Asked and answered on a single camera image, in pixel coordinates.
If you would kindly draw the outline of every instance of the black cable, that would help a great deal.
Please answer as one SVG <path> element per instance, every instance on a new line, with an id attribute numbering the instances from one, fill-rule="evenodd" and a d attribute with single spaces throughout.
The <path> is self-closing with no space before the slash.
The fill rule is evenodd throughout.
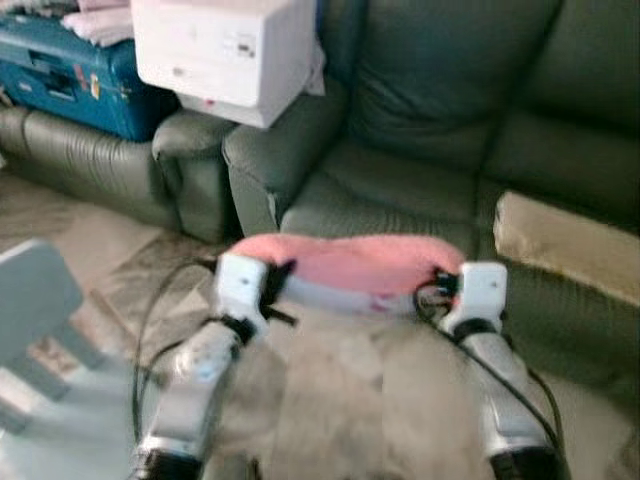
<path id="1" fill-rule="evenodd" d="M 145 332 L 149 321 L 151 320 L 151 314 L 158 304 L 159 300 L 165 295 L 171 284 L 175 281 L 176 277 L 182 273 L 183 270 L 187 268 L 199 266 L 206 268 L 208 271 L 215 271 L 216 261 L 210 259 L 191 259 L 186 262 L 181 263 L 177 267 L 175 267 L 167 277 L 162 281 L 162 283 L 158 286 L 155 293 L 149 299 L 147 303 L 147 307 L 142 316 L 142 322 L 140 324 L 140 332 L 138 334 L 138 342 L 136 344 L 135 358 L 133 362 L 133 385 L 131 389 L 131 417 L 133 423 L 133 438 L 135 444 L 138 445 L 140 443 L 140 361 L 142 358 L 142 344 L 144 341 Z"/>
<path id="2" fill-rule="evenodd" d="M 167 345 L 166 347 L 164 347 L 161 350 L 159 350 L 151 358 L 151 361 L 149 362 L 149 365 L 147 366 L 147 368 L 146 368 L 146 370 L 144 372 L 144 376 L 142 377 L 142 387 L 140 388 L 140 395 L 139 395 L 139 398 L 138 398 L 138 418 L 142 419 L 142 412 L 144 410 L 144 397 L 146 396 L 147 387 L 149 385 L 149 382 L 151 381 L 151 375 L 153 375 L 153 370 L 155 369 L 156 364 L 167 353 L 171 352 L 172 350 L 175 350 L 176 348 L 178 348 L 180 345 L 182 345 L 186 341 L 187 341 L 187 339 L 183 339 L 183 340 L 179 340 L 177 342 L 174 342 L 174 343 L 172 343 L 170 345 Z"/>
<path id="3" fill-rule="evenodd" d="M 538 384 L 538 386 L 542 389 L 544 394 L 549 401 L 549 405 L 551 405 L 551 410 L 553 412 L 553 423 L 555 424 L 556 436 L 558 437 L 558 444 L 560 445 L 560 453 L 564 456 L 565 454 L 565 445 L 564 445 L 564 428 L 562 426 L 562 415 L 560 415 L 560 407 L 558 406 L 558 402 L 556 401 L 556 397 L 553 395 L 551 388 L 544 381 L 544 379 L 536 372 L 530 368 L 527 369 L 527 372 L 531 379 Z"/>
<path id="4" fill-rule="evenodd" d="M 531 415 L 540 423 L 545 433 L 549 437 L 549 441 L 553 445 L 554 449 L 558 452 L 562 452 L 562 448 L 559 444 L 558 437 L 556 432 L 554 432 L 553 428 L 547 421 L 547 419 L 540 413 L 540 411 L 526 398 L 517 388 L 515 388 L 508 380 L 503 378 L 498 372 L 494 370 L 494 368 L 489 365 L 487 362 L 478 357 L 475 353 L 470 351 L 468 348 L 465 348 L 463 345 L 457 343 L 453 337 L 448 335 L 447 333 L 439 330 L 432 322 L 429 317 L 424 314 L 423 307 L 420 303 L 418 295 L 420 293 L 420 287 L 418 287 L 413 293 L 413 305 L 416 309 L 416 313 L 420 320 L 429 325 L 438 335 L 444 338 L 447 342 L 449 342 L 456 350 L 463 353 L 465 357 L 470 358 L 476 364 L 480 365 L 491 377 L 493 377 L 500 385 L 502 385 L 509 393 L 511 393 L 516 400 L 518 400 L 522 406 L 524 406 Z"/>
<path id="5" fill-rule="evenodd" d="M 263 480 L 260 462 L 257 458 L 254 458 L 249 462 L 249 474 L 251 475 L 251 480 Z"/>

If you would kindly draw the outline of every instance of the black strap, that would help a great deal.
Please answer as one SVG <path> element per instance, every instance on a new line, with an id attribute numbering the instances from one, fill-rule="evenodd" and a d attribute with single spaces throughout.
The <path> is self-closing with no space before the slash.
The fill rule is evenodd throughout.
<path id="1" fill-rule="evenodd" d="M 296 269 L 296 261 L 289 260 L 284 265 L 270 265 L 269 274 L 267 275 L 267 281 L 262 292 L 262 298 L 260 299 L 260 307 L 273 305 L 278 300 L 278 296 L 284 284 L 294 270 Z"/>
<path id="2" fill-rule="evenodd" d="M 228 329 L 233 330 L 244 346 L 246 346 L 256 334 L 256 329 L 253 324 L 247 320 L 236 320 L 228 315 L 224 315 L 218 321 Z"/>
<path id="3" fill-rule="evenodd" d="M 435 285 L 443 297 L 453 298 L 458 293 L 460 278 L 457 275 L 445 272 L 444 270 L 436 270 Z"/>
<path id="4" fill-rule="evenodd" d="M 262 314 L 264 315 L 264 318 L 266 318 L 267 320 L 271 320 L 271 319 L 279 320 L 282 323 L 289 325 L 290 327 L 295 327 L 298 324 L 297 318 L 292 317 L 291 315 L 287 315 L 286 313 L 281 312 L 280 310 L 276 310 L 273 307 L 263 307 Z"/>
<path id="5" fill-rule="evenodd" d="M 471 335 L 476 335 L 478 333 L 498 333 L 491 323 L 488 320 L 483 318 L 471 318 L 469 320 L 465 320 L 460 325 L 458 325 L 453 331 L 453 339 L 456 343 L 460 344 L 464 342 L 467 337 Z"/>

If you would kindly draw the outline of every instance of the white printer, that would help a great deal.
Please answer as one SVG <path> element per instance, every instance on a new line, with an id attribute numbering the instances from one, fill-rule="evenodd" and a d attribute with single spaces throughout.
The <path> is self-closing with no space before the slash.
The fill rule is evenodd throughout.
<path id="1" fill-rule="evenodd" d="M 267 128 L 311 71 L 316 0 L 132 0 L 138 74 L 185 108 Z"/>

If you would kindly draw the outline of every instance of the chair backrest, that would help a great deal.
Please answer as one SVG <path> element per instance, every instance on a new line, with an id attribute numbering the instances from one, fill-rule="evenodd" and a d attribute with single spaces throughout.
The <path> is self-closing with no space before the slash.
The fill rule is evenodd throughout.
<path id="1" fill-rule="evenodd" d="M 67 383 L 27 349 L 50 336 L 85 366 L 97 366 L 102 355 L 69 323 L 82 301 L 64 259 L 49 243 L 30 240 L 0 254 L 0 366 L 49 399 L 61 398 Z M 0 428 L 17 433 L 28 420 L 0 397 Z"/>

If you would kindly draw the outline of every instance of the green leather sofa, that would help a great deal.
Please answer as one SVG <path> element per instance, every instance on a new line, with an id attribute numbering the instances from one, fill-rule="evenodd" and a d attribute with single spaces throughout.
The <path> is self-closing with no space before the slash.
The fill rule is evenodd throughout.
<path id="1" fill-rule="evenodd" d="M 367 3 L 329 49 L 326 98 L 223 141 L 245 234 L 424 233 L 495 259 L 507 189 L 637 231 L 636 0 Z M 506 263 L 523 356 L 637 415 L 638 309 Z"/>
<path id="2" fill-rule="evenodd" d="M 181 110 L 160 125 L 152 141 L 135 143 L 11 107 L 0 109 L 0 154 L 23 178 L 219 242 L 236 224 L 220 156 L 222 136 L 233 126 Z"/>

